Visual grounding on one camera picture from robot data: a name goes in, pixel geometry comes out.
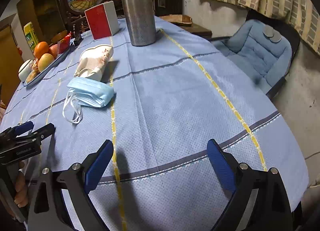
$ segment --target metal water bottle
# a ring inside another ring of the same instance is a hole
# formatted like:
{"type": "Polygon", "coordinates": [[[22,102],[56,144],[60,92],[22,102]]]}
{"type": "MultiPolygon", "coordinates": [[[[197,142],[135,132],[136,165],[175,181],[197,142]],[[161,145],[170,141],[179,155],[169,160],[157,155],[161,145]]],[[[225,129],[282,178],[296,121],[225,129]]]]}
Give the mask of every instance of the metal water bottle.
{"type": "Polygon", "coordinates": [[[133,46],[146,46],[156,41],[152,0],[122,0],[130,41],[133,46]]]}

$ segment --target human hand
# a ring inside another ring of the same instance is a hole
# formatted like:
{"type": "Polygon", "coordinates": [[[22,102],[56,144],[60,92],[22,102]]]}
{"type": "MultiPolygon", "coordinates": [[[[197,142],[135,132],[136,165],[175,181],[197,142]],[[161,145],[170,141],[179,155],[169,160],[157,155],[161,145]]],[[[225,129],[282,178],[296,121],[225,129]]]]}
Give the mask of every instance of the human hand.
{"type": "MultiPolygon", "coordinates": [[[[19,162],[19,169],[24,167],[24,162],[19,162]]],[[[14,197],[14,202],[19,208],[22,208],[28,204],[28,186],[26,185],[26,179],[24,174],[19,170],[18,176],[15,184],[16,195],[14,197]]]]}

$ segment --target blue face mask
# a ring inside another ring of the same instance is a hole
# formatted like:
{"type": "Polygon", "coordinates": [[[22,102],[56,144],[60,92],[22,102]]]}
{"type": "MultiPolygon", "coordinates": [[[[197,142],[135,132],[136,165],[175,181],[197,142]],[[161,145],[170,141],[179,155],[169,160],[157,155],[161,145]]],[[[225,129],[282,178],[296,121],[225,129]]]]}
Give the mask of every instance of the blue face mask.
{"type": "Polygon", "coordinates": [[[63,105],[62,115],[68,122],[75,124],[78,124],[82,119],[81,106],[104,107],[115,94],[111,86],[89,78],[74,77],[67,87],[70,90],[63,105]],[[67,119],[64,114],[64,110],[69,103],[77,114],[74,120],[67,119]]]}

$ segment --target cushion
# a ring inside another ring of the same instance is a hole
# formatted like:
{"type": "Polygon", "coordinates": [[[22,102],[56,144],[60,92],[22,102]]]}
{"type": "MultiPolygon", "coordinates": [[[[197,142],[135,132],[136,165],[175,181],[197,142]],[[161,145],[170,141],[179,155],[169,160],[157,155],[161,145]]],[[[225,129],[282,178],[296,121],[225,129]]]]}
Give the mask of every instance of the cushion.
{"type": "Polygon", "coordinates": [[[292,50],[285,37],[275,43],[264,35],[264,30],[265,24],[249,20],[230,39],[213,45],[267,93],[287,74],[292,50]]]}

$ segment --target fruit plate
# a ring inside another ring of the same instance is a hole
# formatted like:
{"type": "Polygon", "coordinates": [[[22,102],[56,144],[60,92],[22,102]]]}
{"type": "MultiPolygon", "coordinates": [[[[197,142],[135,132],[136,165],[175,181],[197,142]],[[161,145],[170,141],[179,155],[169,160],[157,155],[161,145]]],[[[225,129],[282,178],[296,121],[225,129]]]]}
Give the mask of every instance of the fruit plate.
{"type": "Polygon", "coordinates": [[[71,42],[70,47],[66,51],[64,51],[61,56],[57,57],[46,69],[44,69],[40,74],[38,74],[29,83],[24,82],[23,86],[33,86],[34,84],[36,84],[40,80],[42,80],[45,77],[45,75],[50,71],[51,68],[56,67],[59,63],[61,63],[66,58],[66,56],[70,52],[72,45],[73,45],[73,43],[71,42]]]}

